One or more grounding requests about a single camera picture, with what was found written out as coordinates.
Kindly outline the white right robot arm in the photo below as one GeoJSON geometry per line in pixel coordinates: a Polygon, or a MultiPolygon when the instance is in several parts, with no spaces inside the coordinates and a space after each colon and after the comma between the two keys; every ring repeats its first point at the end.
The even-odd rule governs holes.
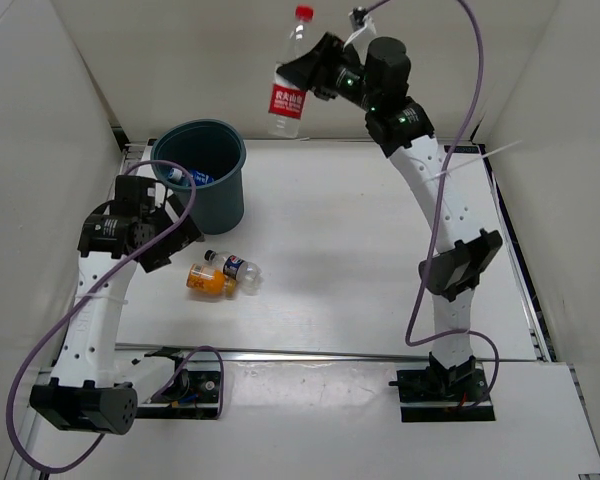
{"type": "Polygon", "coordinates": [[[327,33],[306,54],[281,63],[277,75],[322,100],[342,97],[365,113],[366,129],[408,184],[431,229],[427,257],[418,266],[433,300],[434,333],[424,388],[440,399],[457,396],[476,371],[470,338],[471,304],[480,276],[502,246],[498,231],[472,219],[448,179],[434,128],[408,94],[411,61],[391,37],[370,41],[366,57],[327,33]]]}

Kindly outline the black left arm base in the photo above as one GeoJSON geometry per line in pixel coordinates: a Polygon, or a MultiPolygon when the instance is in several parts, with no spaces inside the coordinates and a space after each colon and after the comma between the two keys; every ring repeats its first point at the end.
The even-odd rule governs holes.
{"type": "Polygon", "coordinates": [[[137,396],[137,419],[217,420],[223,410],[224,363],[213,347],[184,354],[163,347],[131,360],[116,382],[137,396]]]}

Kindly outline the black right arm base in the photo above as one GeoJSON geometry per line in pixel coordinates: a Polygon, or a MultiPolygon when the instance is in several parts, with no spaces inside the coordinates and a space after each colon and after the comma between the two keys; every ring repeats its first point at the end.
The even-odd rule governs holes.
{"type": "Polygon", "coordinates": [[[436,385],[427,369],[402,369],[388,385],[397,389],[403,423],[493,422],[496,420],[487,379],[478,367],[447,390],[436,385]]]}

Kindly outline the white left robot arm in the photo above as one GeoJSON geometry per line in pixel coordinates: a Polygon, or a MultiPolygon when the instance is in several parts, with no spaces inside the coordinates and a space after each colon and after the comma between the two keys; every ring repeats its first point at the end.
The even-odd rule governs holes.
{"type": "Polygon", "coordinates": [[[168,360],[138,361],[118,371],[115,345],[130,281],[170,262],[202,234],[175,195],[157,206],[150,194],[122,194],[85,220],[78,244],[76,302],[50,379],[33,387],[31,406],[57,429],[126,434],[139,403],[157,389],[186,395],[190,377],[168,360]]]}

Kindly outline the blue label water bottle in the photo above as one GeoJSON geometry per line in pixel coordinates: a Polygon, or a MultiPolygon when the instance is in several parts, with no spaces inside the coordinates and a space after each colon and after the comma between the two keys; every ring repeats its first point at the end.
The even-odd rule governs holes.
{"type": "Polygon", "coordinates": [[[196,186],[204,186],[212,184],[215,181],[215,179],[211,175],[200,172],[195,169],[189,170],[189,176],[186,176],[179,169],[171,169],[167,175],[167,180],[172,184],[180,185],[183,187],[190,186],[191,184],[194,184],[196,186]]]}

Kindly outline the orange juice bottle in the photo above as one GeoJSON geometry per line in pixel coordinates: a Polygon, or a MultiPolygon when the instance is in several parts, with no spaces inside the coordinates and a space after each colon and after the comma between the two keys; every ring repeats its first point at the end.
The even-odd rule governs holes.
{"type": "Polygon", "coordinates": [[[236,290],[237,282],[220,270],[205,265],[193,264],[187,276],[186,286],[204,294],[232,296],[236,290]]]}

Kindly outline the dark green plastic bin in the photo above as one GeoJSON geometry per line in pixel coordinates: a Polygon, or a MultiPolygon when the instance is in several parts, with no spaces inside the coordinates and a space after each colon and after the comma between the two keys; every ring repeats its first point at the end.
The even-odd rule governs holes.
{"type": "Polygon", "coordinates": [[[152,146],[151,159],[159,160],[152,169],[156,178],[178,196],[182,204],[195,195],[190,216],[205,234],[219,235],[236,227],[244,215],[241,170],[247,149],[241,135],[220,120],[203,119],[176,126],[152,146]],[[186,176],[195,169],[215,181],[204,186],[180,186],[167,180],[171,169],[186,176]]]}

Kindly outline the red label water bottle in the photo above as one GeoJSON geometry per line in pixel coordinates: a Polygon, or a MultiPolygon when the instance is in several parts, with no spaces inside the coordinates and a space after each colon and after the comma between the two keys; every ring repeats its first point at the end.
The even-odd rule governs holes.
{"type": "Polygon", "coordinates": [[[277,137],[296,138],[306,93],[277,73],[277,69],[307,52],[308,26],[312,22],[314,9],[308,5],[297,5],[292,26],[288,29],[281,54],[274,67],[274,78],[269,98],[269,132],[277,137]]]}

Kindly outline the black cap Pepsi bottle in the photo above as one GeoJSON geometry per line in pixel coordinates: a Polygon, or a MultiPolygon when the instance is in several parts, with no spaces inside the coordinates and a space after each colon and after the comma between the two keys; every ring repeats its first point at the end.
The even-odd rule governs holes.
{"type": "Polygon", "coordinates": [[[254,264],[226,251],[207,250],[205,261],[225,276],[235,280],[241,289],[250,295],[259,292],[262,282],[262,271],[254,264]]]}

